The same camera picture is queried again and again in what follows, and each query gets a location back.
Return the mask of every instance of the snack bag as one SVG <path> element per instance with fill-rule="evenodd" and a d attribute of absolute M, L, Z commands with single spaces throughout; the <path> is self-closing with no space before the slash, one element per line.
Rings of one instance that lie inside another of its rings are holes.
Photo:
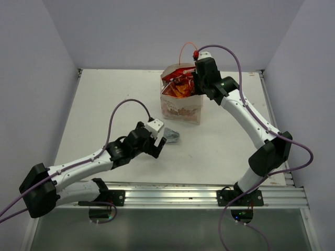
<path fill-rule="evenodd" d="M 195 65 L 174 64 L 161 75 L 161 108 L 166 119 L 200 124 L 203 96 L 194 95 Z"/>

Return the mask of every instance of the orange cable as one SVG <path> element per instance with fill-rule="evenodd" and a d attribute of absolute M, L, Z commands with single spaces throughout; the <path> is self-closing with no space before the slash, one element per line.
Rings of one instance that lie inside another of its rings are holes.
<path fill-rule="evenodd" d="M 192 42 L 187 42 L 187 43 L 185 43 L 185 44 L 183 45 L 183 47 L 182 47 L 182 50 L 180 51 L 180 54 L 179 54 L 179 65 L 180 65 L 180 59 L 181 59 L 181 57 L 182 57 L 183 49 L 184 49 L 184 47 L 185 47 L 187 44 L 191 44 L 191 45 L 193 45 L 194 48 L 195 48 L 196 50 L 198 50 L 197 46 L 195 46 L 195 44 L 193 44 Z"/>

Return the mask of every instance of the red chip bag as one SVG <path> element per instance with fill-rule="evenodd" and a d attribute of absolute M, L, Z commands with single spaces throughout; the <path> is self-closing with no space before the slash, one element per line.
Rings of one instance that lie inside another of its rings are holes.
<path fill-rule="evenodd" d="M 187 98 L 194 94 L 194 82 L 192 72 L 195 67 L 183 67 L 162 77 L 166 83 L 162 94 L 176 98 Z"/>

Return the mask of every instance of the cable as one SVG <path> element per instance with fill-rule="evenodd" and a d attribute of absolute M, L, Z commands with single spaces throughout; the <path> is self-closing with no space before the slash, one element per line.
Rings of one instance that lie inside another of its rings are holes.
<path fill-rule="evenodd" d="M 91 202 L 89 202 L 90 204 L 92 204 L 92 205 L 94 205 L 94 204 L 102 204 L 102 205 L 108 205 L 108 206 L 110 206 L 110 207 L 113 207 L 114 209 L 115 209 L 115 215 L 114 215 L 114 217 L 109 217 L 109 219 L 107 220 L 107 221 L 99 221 L 99 220 L 97 220 L 97 221 L 92 221 L 93 223 L 95 223 L 95 224 L 105 224 L 105 223 L 109 223 L 109 222 L 111 222 L 113 219 L 115 219 L 115 217 L 116 217 L 116 215 L 117 215 L 117 208 L 116 208 L 116 206 L 113 204 L 113 203 L 111 203 L 111 202 L 100 202 L 100 201 L 91 201 Z"/>
<path fill-rule="evenodd" d="M 251 114 L 251 116 L 258 122 L 258 124 L 263 127 L 264 129 L 268 130 L 268 127 L 257 117 L 257 115 L 252 111 L 252 109 L 248 106 L 244 96 L 243 96 L 243 91 L 242 91 L 242 69 L 241 69 L 241 64 L 239 62 L 239 60 L 237 59 L 236 55 L 231 51 L 229 50 L 228 48 L 224 47 L 224 46 L 221 46 L 221 45 L 217 45 L 217 44 L 211 44 L 211 45 L 206 45 L 204 47 L 201 47 L 199 51 L 205 49 L 205 48 L 212 48 L 212 47 L 215 47 L 215 48 L 221 48 L 221 49 L 224 49 L 226 51 L 228 51 L 235 59 L 236 63 L 237 63 L 237 67 L 238 67 L 238 71 L 239 71 L 239 93 L 240 93 L 240 98 L 244 104 L 244 106 L 247 108 L 248 112 Z M 290 140 L 288 138 L 285 138 L 271 130 L 268 130 L 270 134 L 282 139 L 282 140 L 285 140 L 291 144 L 295 144 L 297 146 L 300 146 L 302 147 L 303 149 L 305 149 L 309 155 L 310 155 L 310 159 L 308 162 L 306 162 L 304 165 L 301 165 L 301 166 L 298 166 L 298 167 L 294 167 L 294 168 L 289 168 L 289 169 L 286 169 L 286 170 L 280 170 L 280 171 L 276 171 L 276 172 L 273 172 L 273 173 L 270 173 L 268 174 L 266 177 L 264 177 L 259 183 L 257 183 L 256 185 L 254 185 L 252 188 L 250 188 L 249 190 L 247 190 L 246 192 L 242 193 L 241 195 L 237 196 L 235 199 L 231 200 L 226 206 L 225 208 L 223 209 L 222 211 L 222 214 L 221 214 L 221 217 L 220 217 L 220 220 L 219 220 L 219 234 L 220 234 L 220 240 L 221 240 L 221 243 L 223 244 L 223 246 L 225 247 L 225 249 L 227 251 L 229 251 L 230 249 L 227 247 L 224 239 L 223 239 L 223 236 L 222 236 L 222 231 L 221 231 L 221 223 L 222 223 L 222 219 L 224 217 L 224 214 L 225 212 L 227 211 L 227 208 L 232 205 L 235 201 L 239 200 L 240 198 L 242 198 L 243 196 L 247 195 L 250 191 L 252 191 L 253 189 L 257 188 L 260 184 L 262 184 L 264 181 L 267 180 L 267 178 L 269 178 L 270 176 L 272 175 L 275 175 L 275 174 L 281 174 L 281 173 L 287 173 L 287 172 L 292 172 L 292 171 L 296 171 L 296 170 L 299 170 L 299 169 L 302 169 L 306 166 L 308 166 L 310 163 L 313 162 L 313 159 L 314 159 L 314 154 L 313 152 L 311 151 L 311 149 L 309 149 L 307 146 L 299 143 L 299 142 L 296 142 L 294 140 Z M 265 237 L 265 235 L 263 235 L 263 237 L 265 238 L 266 240 L 266 243 L 269 243 L 269 241 L 267 240 L 267 238 Z"/>
<path fill-rule="evenodd" d="M 10 216 L 7 216 L 7 217 L 3 218 L 2 220 L 0 220 L 0 224 L 3 223 L 3 222 L 5 222 L 5 221 L 7 221 L 7 220 L 9 220 L 9 219 L 11 219 L 11 218 L 13 218 L 14 216 L 17 216 L 17 215 L 19 215 L 19 214 L 21 214 L 23 212 L 26 212 L 26 211 L 28 211 L 27 208 L 26 209 L 22 209 L 22 210 L 20 210 L 20 211 L 18 211 L 16 213 L 11 214 Z"/>
<path fill-rule="evenodd" d="M 108 135 L 107 135 L 107 139 L 106 139 L 106 143 L 104 145 L 104 147 L 102 148 L 102 150 L 96 155 L 94 156 L 93 160 L 96 160 L 97 158 L 99 158 L 102 153 L 106 150 L 106 147 L 109 143 L 109 139 L 110 139 L 110 132 L 111 132 L 111 123 L 113 121 L 113 118 L 114 118 L 114 115 L 117 111 L 117 109 L 123 105 L 124 103 L 126 102 L 130 102 L 130 101 L 133 101 L 133 102 L 137 102 L 139 103 L 147 112 L 148 116 L 149 116 L 149 119 L 151 118 L 150 116 L 150 113 L 149 113 L 149 110 L 147 109 L 147 107 L 139 100 L 137 99 L 133 99 L 133 98 L 130 98 L 130 99 L 126 99 L 126 100 L 123 100 L 122 102 L 120 102 L 113 110 L 113 112 L 111 113 L 111 116 L 110 116 L 110 120 L 109 120 L 109 125 L 108 125 Z M 76 166 L 79 166 L 79 165 L 83 165 L 83 164 L 86 164 L 88 162 L 91 162 L 92 160 L 91 159 L 86 159 L 84 161 L 80 161 L 78 163 L 75 163 L 75 164 L 72 164 L 70 166 L 67 166 L 63 169 L 61 169 L 61 172 L 64 172 L 66 170 L 69 170 L 73 167 L 76 167 Z M 33 191 L 35 188 L 37 188 L 38 186 L 44 184 L 45 182 L 47 182 L 48 180 L 52 179 L 53 177 L 57 176 L 58 174 L 60 173 L 54 173 L 50 176 L 48 176 L 47 178 L 41 180 L 40 182 L 36 183 L 35 185 L 33 185 L 32 187 L 30 187 L 29 189 L 27 189 L 25 192 L 23 192 L 20 196 L 18 196 L 14 201 L 12 201 L 1 213 L 0 213 L 0 217 L 2 217 L 13 205 L 15 205 L 20 199 L 22 199 L 25 195 L 27 195 L 28 193 L 30 193 L 31 191 Z"/>
<path fill-rule="evenodd" d="M 187 44 L 191 44 L 191 45 L 193 45 L 194 48 L 195 48 L 196 50 L 198 50 L 197 46 L 195 46 L 195 44 L 193 44 L 192 42 L 187 42 L 187 43 L 185 43 L 185 44 L 183 45 L 181 51 L 180 51 L 180 54 L 179 54 L 179 65 L 180 65 L 180 59 L 181 59 L 181 57 L 182 57 L 183 49 L 184 49 L 184 47 L 185 47 Z"/>

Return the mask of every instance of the red cable connector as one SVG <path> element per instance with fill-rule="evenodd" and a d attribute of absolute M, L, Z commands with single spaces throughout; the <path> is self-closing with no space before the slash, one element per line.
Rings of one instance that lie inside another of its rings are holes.
<path fill-rule="evenodd" d="M 194 61 L 197 61 L 198 58 L 199 58 L 199 51 L 198 51 L 198 50 L 195 50 L 195 51 L 193 52 L 193 59 L 194 59 Z"/>

